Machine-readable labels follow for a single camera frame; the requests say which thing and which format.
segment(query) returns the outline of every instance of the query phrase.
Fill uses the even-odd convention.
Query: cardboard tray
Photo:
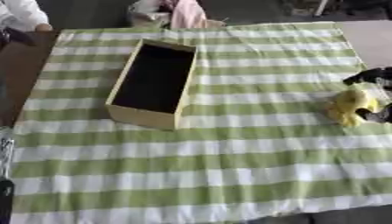
[[[113,120],[152,128],[179,126],[197,49],[142,39],[105,106]]]

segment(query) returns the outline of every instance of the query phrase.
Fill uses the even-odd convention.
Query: yellow object
[[[365,91],[349,89],[335,95],[332,101],[328,102],[326,109],[330,118],[343,126],[353,127],[365,121],[355,114],[356,109],[369,109],[375,112],[377,106],[377,100]]]

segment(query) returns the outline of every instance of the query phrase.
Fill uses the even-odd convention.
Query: striped tablecloth
[[[180,129],[113,122],[139,39],[199,48]],[[15,128],[13,223],[195,223],[392,203],[392,125],[326,97],[363,68],[334,23],[63,31]]]

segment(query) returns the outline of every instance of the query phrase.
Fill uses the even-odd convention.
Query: pink clothing
[[[173,10],[171,28],[206,28],[207,16],[196,0],[163,0]]]

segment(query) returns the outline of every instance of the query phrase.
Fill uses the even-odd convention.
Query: gray floor
[[[227,19],[229,25],[304,21],[354,21],[385,19],[382,10],[358,12],[348,16],[332,12],[323,17],[293,17],[284,13],[279,0],[199,0],[210,18]],[[135,0],[38,0],[57,29],[126,26],[125,11]],[[389,224],[392,206],[358,208],[283,218],[248,221],[250,224]]]

